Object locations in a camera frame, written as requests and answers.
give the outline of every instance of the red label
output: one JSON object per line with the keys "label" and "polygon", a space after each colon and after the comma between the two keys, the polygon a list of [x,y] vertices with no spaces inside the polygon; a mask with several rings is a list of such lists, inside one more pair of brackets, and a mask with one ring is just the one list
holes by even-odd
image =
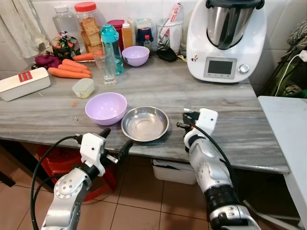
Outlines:
{"label": "red label", "polygon": [[20,82],[32,79],[32,75],[31,75],[30,71],[20,73],[20,74],[18,74],[18,77],[19,77]]}

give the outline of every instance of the white cloth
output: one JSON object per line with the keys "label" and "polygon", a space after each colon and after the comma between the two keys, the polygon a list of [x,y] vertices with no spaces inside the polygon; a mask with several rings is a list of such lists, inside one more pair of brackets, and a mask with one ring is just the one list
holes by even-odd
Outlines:
{"label": "white cloth", "polygon": [[0,32],[18,57],[30,58],[37,55],[41,43],[49,47],[29,0],[2,0],[0,17]]}

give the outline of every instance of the lavender bowl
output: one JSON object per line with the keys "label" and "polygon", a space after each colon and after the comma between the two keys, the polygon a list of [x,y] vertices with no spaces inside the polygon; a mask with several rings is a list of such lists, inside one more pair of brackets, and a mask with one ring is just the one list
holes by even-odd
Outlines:
{"label": "lavender bowl", "polygon": [[116,92],[99,94],[89,100],[85,112],[95,123],[109,126],[120,121],[127,109],[126,98]]}
{"label": "lavender bowl", "polygon": [[149,57],[149,49],[143,46],[131,46],[121,53],[125,62],[131,66],[141,66]]}

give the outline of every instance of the display screen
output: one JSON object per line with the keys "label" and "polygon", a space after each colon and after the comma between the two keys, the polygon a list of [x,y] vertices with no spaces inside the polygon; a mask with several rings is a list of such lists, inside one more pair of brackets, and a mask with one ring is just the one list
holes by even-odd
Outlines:
{"label": "display screen", "polygon": [[231,74],[232,61],[209,61],[208,73]]}

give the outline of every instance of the stainless steel bowl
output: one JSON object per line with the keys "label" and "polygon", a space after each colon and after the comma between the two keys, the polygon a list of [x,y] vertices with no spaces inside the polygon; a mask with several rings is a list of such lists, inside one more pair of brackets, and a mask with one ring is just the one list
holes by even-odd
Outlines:
{"label": "stainless steel bowl", "polygon": [[132,140],[147,142],[160,138],[169,126],[167,115],[160,109],[141,106],[131,109],[121,120],[121,130]]}

